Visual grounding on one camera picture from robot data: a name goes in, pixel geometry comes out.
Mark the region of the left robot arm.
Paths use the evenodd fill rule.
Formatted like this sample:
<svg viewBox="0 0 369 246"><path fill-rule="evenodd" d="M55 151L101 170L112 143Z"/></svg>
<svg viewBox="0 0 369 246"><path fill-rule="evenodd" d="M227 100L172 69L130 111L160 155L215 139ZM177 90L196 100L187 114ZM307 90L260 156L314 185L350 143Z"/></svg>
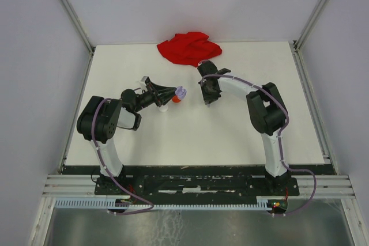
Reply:
<svg viewBox="0 0 369 246"><path fill-rule="evenodd" d="M138 130L140 111L155 105L165 107L173 98L186 96L182 86L166 87L153 83L148 76L140 81L139 89L126 89L119 99L92 96L77 120L77 132L88 141L97 155L100 174L110 177L107 186L115 194L127 189L127 179L121 176L123 164L116 151L114 135L118 128Z"/></svg>

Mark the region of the purple earbud charging case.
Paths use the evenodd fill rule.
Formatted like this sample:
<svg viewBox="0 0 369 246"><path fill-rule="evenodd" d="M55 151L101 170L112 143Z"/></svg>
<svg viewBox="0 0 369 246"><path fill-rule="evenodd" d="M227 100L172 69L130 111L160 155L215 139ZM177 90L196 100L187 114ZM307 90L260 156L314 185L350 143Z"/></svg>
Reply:
<svg viewBox="0 0 369 246"><path fill-rule="evenodd" d="M187 94L187 90L183 86L179 86L176 88L175 96L179 100L183 100L186 97L186 94Z"/></svg>

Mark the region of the white earbud charging case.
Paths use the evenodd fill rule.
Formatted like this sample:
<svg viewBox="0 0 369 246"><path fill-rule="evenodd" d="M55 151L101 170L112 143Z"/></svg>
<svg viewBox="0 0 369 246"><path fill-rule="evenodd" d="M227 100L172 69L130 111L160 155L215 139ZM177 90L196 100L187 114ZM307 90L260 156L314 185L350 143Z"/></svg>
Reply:
<svg viewBox="0 0 369 246"><path fill-rule="evenodd" d="M160 112L167 112L168 111L168 106L167 105L162 105L161 107L159 107L159 111Z"/></svg>

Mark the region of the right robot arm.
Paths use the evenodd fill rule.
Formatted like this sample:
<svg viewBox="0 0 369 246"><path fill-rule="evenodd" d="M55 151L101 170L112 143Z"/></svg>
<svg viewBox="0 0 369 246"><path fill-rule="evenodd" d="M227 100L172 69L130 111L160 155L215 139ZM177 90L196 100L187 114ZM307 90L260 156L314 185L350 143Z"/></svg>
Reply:
<svg viewBox="0 0 369 246"><path fill-rule="evenodd" d="M255 85L230 75L229 69L219 70L210 60L201 62L197 70L206 105L217 101L222 92L247 103L251 124L261 134L265 151L265 190L272 195L279 194L290 178L281 141L281 132L289 123L289 117L277 86L272 82Z"/></svg>

